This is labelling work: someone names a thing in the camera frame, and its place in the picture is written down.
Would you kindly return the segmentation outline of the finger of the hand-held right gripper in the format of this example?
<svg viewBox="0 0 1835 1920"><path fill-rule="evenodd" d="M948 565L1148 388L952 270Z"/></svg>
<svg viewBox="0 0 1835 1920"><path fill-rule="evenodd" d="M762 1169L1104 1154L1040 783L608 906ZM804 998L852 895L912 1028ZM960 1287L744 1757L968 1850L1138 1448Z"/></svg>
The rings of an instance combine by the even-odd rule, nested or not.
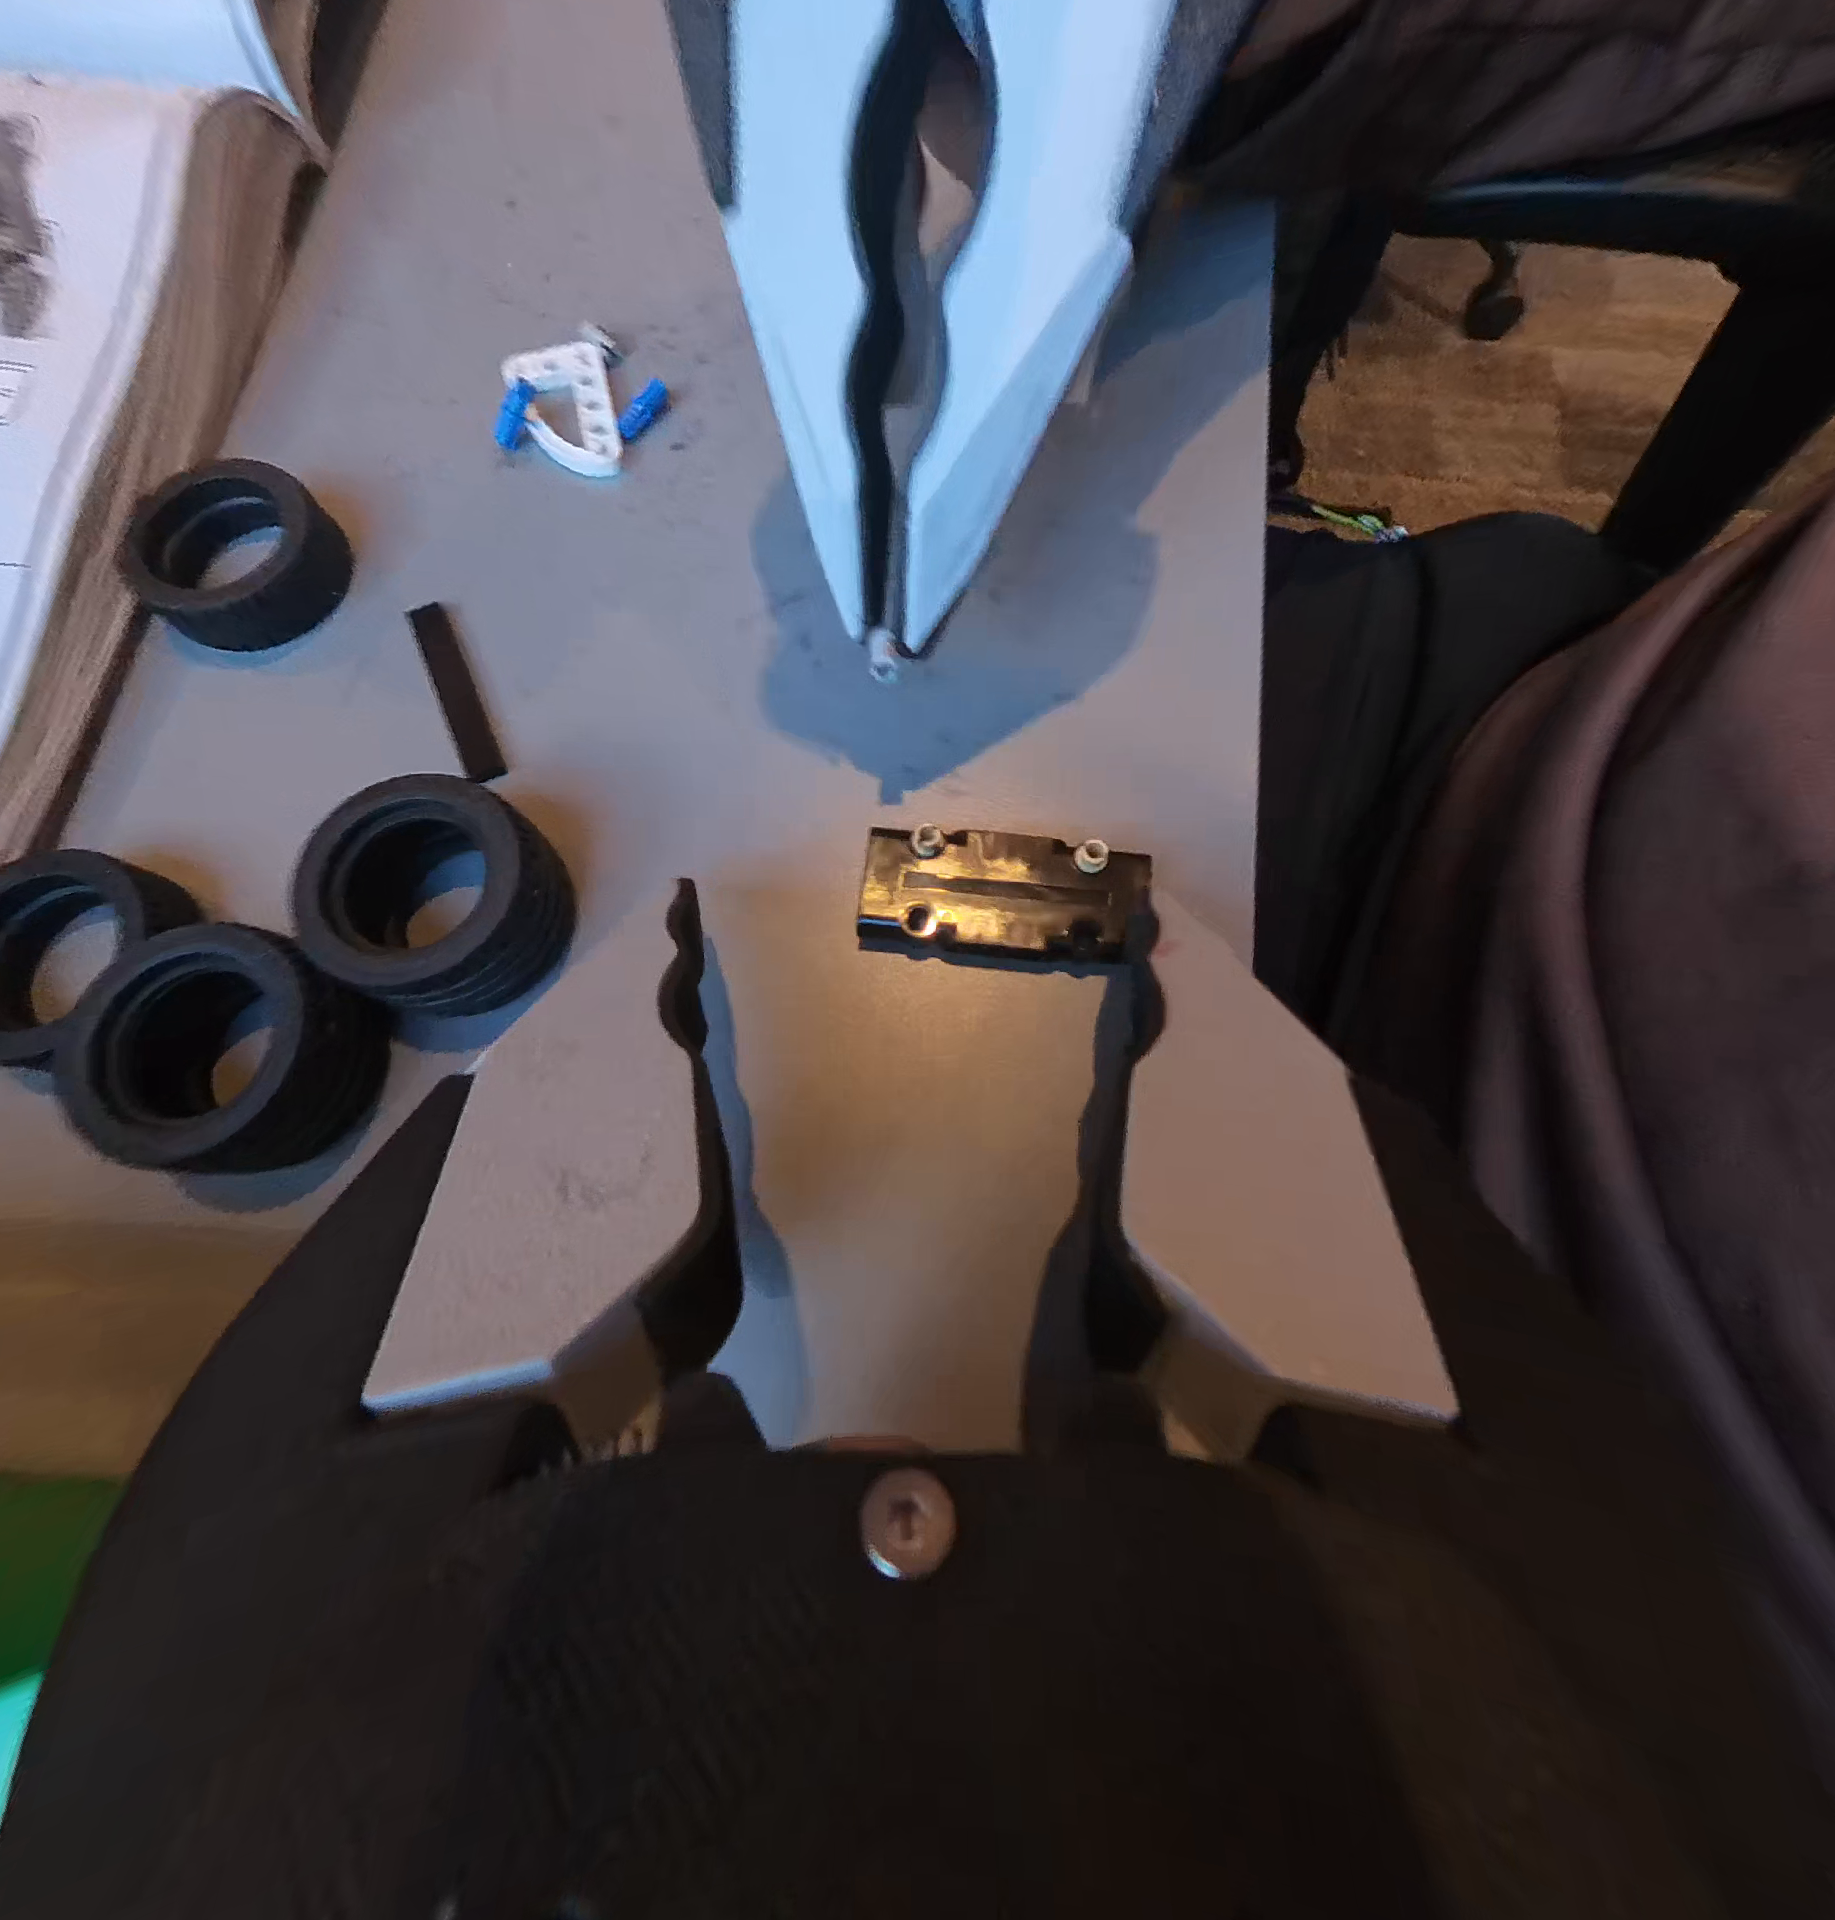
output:
<svg viewBox="0 0 1835 1920"><path fill-rule="evenodd" d="M904 477L892 632L930 645L970 588L1132 260L1124 194L1172 1L948 4L978 69L978 204L940 283L942 373Z"/></svg>
<svg viewBox="0 0 1835 1920"><path fill-rule="evenodd" d="M732 4L728 82L724 229L790 476L844 630L900 645L884 413L920 8Z"/></svg>

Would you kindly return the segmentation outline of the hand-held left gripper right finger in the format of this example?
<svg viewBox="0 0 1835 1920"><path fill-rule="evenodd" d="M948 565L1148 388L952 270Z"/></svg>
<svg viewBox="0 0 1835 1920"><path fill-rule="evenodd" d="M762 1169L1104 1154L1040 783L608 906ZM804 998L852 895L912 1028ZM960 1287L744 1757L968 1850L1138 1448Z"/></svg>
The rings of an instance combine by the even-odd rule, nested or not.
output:
<svg viewBox="0 0 1835 1920"><path fill-rule="evenodd" d="M1084 1154L1092 1352L1184 1452L1238 1462L1288 1407L1455 1428L1346 1067L1168 894L1128 912Z"/></svg>

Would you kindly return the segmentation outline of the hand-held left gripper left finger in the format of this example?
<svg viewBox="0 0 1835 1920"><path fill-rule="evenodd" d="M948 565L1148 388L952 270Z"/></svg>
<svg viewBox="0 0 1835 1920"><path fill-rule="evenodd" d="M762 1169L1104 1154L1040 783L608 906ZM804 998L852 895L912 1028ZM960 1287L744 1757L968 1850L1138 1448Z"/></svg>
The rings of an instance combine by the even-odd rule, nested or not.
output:
<svg viewBox="0 0 1835 1920"><path fill-rule="evenodd" d="M364 1403L540 1391L632 1420L742 1306L694 880L616 923L472 1067Z"/></svg>

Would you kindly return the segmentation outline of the white holed frame piece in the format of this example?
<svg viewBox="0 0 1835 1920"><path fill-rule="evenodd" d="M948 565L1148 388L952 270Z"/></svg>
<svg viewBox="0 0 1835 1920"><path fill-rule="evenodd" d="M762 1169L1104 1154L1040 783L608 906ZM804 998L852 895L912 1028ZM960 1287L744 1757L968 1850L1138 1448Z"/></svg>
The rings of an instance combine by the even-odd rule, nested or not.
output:
<svg viewBox="0 0 1835 1920"><path fill-rule="evenodd" d="M498 378L502 390L512 378L526 378L538 390L520 452L536 449L580 477L610 480L620 474L624 441L610 367L578 333L566 344L506 355Z"/></svg>

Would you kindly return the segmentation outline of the black panel piece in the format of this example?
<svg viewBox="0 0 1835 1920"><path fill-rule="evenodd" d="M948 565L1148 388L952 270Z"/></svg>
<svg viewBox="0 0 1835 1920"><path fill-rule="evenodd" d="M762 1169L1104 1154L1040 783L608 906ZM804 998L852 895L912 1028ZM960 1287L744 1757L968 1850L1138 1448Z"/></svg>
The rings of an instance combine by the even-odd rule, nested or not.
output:
<svg viewBox="0 0 1835 1920"><path fill-rule="evenodd" d="M508 760L452 612L440 602L426 602L404 612L404 620L450 732L460 773L478 783L502 779Z"/></svg>
<svg viewBox="0 0 1835 1920"><path fill-rule="evenodd" d="M1084 875L1074 842L1036 832L944 827L946 849L912 854L912 827L872 827L856 934L868 947L946 952L1022 965L1118 965L1150 915L1154 861L1112 848Z"/></svg>

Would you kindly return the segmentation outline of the green plastic bin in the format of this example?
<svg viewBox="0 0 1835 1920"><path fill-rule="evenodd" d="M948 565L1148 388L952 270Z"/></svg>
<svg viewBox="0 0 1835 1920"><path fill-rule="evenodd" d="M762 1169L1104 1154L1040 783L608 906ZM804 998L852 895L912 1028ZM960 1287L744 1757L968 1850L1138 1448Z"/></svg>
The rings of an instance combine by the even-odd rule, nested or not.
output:
<svg viewBox="0 0 1835 1920"><path fill-rule="evenodd" d="M120 1477L0 1472L0 1824L44 1670Z"/></svg>

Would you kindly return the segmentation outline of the person's right forearm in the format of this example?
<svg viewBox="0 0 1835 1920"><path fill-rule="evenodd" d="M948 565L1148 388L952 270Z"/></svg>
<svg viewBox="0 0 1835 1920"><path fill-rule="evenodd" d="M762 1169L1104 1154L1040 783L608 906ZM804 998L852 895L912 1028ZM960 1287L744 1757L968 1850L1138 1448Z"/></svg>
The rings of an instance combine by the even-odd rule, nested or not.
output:
<svg viewBox="0 0 1835 1920"><path fill-rule="evenodd" d="M1407 194L1835 109L1835 1L1266 4L1180 160L1240 194Z"/></svg>

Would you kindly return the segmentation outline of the person's brown hoodie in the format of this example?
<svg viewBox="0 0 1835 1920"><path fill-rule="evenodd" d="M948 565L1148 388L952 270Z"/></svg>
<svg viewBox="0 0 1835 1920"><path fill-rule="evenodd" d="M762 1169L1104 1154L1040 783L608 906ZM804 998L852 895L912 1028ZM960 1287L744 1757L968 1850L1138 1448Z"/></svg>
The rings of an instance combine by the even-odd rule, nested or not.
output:
<svg viewBox="0 0 1835 1920"><path fill-rule="evenodd" d="M1409 877L1431 1102L1683 1396L1835 1799L1835 474L1499 695Z"/></svg>

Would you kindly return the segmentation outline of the person's black trousers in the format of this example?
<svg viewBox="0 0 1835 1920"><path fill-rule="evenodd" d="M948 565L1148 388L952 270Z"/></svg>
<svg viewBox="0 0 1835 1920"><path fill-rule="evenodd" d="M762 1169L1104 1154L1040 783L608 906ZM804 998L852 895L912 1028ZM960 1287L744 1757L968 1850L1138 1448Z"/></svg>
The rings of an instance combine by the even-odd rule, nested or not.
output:
<svg viewBox="0 0 1835 1920"><path fill-rule="evenodd" d="M1541 511L1391 542L1266 527L1256 974L1336 1053L1357 1050L1409 842L1463 737L1659 577Z"/></svg>

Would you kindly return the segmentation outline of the open instruction booklet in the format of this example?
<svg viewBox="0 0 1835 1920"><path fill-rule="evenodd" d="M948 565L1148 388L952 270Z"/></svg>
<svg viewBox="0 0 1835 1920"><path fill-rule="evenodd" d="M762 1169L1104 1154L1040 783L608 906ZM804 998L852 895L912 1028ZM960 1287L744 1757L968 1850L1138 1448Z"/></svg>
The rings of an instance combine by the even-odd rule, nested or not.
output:
<svg viewBox="0 0 1835 1920"><path fill-rule="evenodd" d="M220 448L382 11L0 1L0 866L74 803L122 531Z"/></svg>

